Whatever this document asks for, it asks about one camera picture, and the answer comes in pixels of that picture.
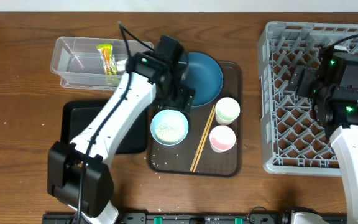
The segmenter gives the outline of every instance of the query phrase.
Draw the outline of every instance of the white cup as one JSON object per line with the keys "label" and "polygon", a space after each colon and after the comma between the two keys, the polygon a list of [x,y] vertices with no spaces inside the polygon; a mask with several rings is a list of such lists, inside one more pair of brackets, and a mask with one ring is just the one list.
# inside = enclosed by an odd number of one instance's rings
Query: white cup
{"label": "white cup", "polygon": [[216,121],[220,125],[231,124],[240,115],[240,105],[230,97],[221,98],[215,107]]}
{"label": "white cup", "polygon": [[227,126],[216,126],[209,134],[209,143],[215,152],[226,152],[236,143],[236,134]]}

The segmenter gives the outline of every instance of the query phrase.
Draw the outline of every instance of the yellow snack wrapper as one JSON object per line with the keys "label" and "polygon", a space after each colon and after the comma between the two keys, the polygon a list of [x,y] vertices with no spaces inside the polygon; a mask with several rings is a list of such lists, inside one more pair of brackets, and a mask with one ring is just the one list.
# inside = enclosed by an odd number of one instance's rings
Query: yellow snack wrapper
{"label": "yellow snack wrapper", "polygon": [[104,73],[106,75],[117,75],[117,65],[114,54],[112,54],[112,44],[99,44],[96,46],[103,61]]}

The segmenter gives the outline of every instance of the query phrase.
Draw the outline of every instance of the wooden chopstick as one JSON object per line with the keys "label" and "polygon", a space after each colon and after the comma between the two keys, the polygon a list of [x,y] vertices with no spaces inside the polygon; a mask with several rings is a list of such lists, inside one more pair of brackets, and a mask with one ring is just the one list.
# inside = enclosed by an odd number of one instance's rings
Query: wooden chopstick
{"label": "wooden chopstick", "polygon": [[209,114],[208,120],[206,121],[205,128],[204,128],[204,131],[203,131],[203,135],[201,136],[200,143],[198,144],[197,151],[196,151],[196,154],[195,154],[194,159],[193,159],[193,163],[191,164],[191,167],[190,167],[190,172],[195,172],[196,171],[197,164],[198,164],[198,161],[199,161],[199,159],[201,157],[201,153],[203,152],[203,148],[204,148],[204,145],[205,145],[205,140],[208,137],[209,129],[211,128],[211,124],[212,124],[212,120],[214,118],[214,115],[215,115],[215,105],[212,106],[212,110],[211,110],[211,112]]}

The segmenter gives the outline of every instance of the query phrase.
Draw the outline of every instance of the green light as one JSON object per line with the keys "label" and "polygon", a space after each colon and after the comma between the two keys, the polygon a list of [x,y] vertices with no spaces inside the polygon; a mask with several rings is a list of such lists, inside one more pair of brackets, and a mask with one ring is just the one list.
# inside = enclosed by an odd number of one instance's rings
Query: green light
{"label": "green light", "polygon": [[351,106],[347,106],[346,110],[347,110],[348,113],[350,113],[350,112],[352,112],[354,110],[354,108],[351,107]]}

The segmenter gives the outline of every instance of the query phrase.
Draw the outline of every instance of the wooden table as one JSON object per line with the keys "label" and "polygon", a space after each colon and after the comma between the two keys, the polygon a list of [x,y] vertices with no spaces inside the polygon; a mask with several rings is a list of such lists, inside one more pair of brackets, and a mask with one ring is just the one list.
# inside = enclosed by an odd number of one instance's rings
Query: wooden table
{"label": "wooden table", "polygon": [[111,93],[62,88],[60,77],[49,69],[53,47],[61,36],[120,39],[118,20],[142,40],[156,44],[161,34],[169,35],[188,50],[238,63],[244,73],[239,175],[156,175],[147,167],[145,153],[116,156],[111,173],[118,208],[247,213],[257,205],[269,210],[297,205],[346,213],[340,178],[263,170],[257,41],[269,21],[358,24],[358,14],[0,12],[0,223],[40,223],[45,212],[71,211],[47,193],[47,153],[60,137],[63,105]]}

